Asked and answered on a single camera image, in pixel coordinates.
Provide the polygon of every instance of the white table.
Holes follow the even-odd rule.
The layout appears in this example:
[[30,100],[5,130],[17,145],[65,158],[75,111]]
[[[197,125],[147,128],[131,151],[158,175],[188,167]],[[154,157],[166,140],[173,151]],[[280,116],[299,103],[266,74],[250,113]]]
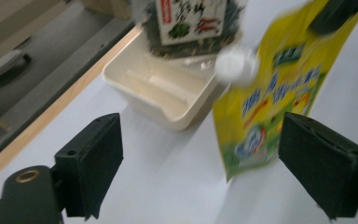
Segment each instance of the white table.
[[[278,12],[298,4],[251,1],[244,24],[247,41],[256,43]],[[211,113],[184,132],[171,132],[133,111],[100,77],[0,173],[0,192],[14,172],[32,165],[52,166],[54,154],[72,137],[93,119],[114,112],[121,115],[125,159],[100,219],[88,223],[330,223],[281,161],[226,183]],[[358,25],[310,116],[358,144]],[[83,222],[65,219],[65,223]],[[358,215],[338,223],[358,223]]]

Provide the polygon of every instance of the white spout cap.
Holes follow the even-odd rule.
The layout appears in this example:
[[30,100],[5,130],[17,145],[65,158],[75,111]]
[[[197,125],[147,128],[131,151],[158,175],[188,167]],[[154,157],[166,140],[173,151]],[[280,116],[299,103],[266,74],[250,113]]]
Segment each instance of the white spout cap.
[[258,59],[249,48],[224,48],[217,54],[214,71],[223,83],[236,86],[249,86],[257,76]]

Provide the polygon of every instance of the gray floor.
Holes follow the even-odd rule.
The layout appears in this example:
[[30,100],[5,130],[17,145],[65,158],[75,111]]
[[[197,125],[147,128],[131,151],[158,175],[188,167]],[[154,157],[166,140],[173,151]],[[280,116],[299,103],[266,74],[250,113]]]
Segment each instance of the gray floor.
[[76,2],[19,46],[29,54],[0,77],[0,151],[132,28]]

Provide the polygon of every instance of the white surface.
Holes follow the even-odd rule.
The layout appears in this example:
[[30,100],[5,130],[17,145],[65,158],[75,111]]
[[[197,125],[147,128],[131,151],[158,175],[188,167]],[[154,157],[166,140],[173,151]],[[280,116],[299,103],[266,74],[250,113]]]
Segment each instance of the white surface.
[[[172,130],[183,130],[217,85],[215,56],[164,61],[148,51],[146,33],[140,32],[106,65],[103,80],[141,113]],[[202,67],[204,63],[213,64]]]
[[[255,42],[280,9],[297,4],[297,0],[250,1],[247,21],[255,22],[251,20],[255,16],[259,20],[246,23],[248,37]],[[100,219],[88,223],[330,223],[280,161],[226,184],[211,114],[189,130],[170,132],[134,112],[100,78],[0,173],[0,191],[4,180],[19,169],[51,166],[53,155],[66,142],[93,119],[113,112],[121,114],[125,159],[103,202]],[[358,144],[358,25],[310,116]],[[83,222],[82,218],[65,219],[65,223]],[[337,223],[358,223],[358,215]]]

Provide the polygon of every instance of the product label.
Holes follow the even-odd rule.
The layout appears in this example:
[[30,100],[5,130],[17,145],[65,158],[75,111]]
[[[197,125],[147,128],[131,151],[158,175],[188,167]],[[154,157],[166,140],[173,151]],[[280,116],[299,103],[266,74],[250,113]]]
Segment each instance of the product label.
[[279,52],[274,58],[274,66],[279,66],[284,63],[292,63],[300,59],[304,44],[300,46],[293,46]]
[[158,0],[156,4],[163,45],[220,36],[223,32],[227,0]]
[[[217,132],[228,175],[266,164],[278,157],[277,146],[284,113],[291,111],[305,115],[309,111],[315,87],[322,75],[321,67],[321,64],[315,65],[289,79],[290,72],[277,68],[269,80],[264,80],[264,87],[256,87],[242,98],[239,118],[236,116],[240,113],[232,111],[233,114],[226,120],[218,122],[219,112],[227,108],[219,104],[214,106],[216,127],[222,129]],[[228,124],[235,125],[230,132],[227,131],[229,128],[223,129]]]

